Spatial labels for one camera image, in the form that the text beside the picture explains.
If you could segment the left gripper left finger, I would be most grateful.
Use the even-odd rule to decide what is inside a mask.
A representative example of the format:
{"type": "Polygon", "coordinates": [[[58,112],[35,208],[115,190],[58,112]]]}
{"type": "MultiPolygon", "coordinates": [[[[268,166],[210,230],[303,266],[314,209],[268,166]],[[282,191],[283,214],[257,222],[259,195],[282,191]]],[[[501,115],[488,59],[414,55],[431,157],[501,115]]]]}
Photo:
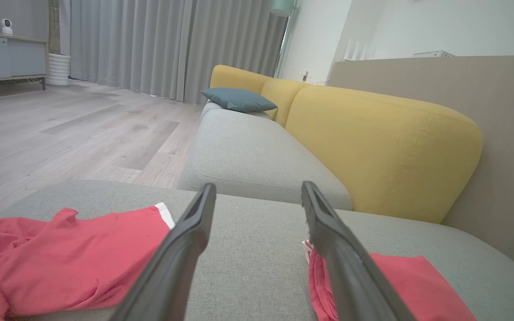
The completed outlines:
{"type": "Polygon", "coordinates": [[[205,184],[124,297],[112,321],[182,321],[199,256],[211,233],[216,186],[205,184]]]}

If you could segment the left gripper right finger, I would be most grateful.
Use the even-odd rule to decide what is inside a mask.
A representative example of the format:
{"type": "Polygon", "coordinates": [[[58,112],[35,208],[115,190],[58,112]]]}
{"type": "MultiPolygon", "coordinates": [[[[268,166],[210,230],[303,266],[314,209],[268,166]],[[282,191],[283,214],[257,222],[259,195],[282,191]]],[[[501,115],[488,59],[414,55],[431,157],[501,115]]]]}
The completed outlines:
{"type": "Polygon", "coordinates": [[[413,321],[414,315],[312,181],[302,203],[316,252],[326,261],[341,321],[413,321]]]}

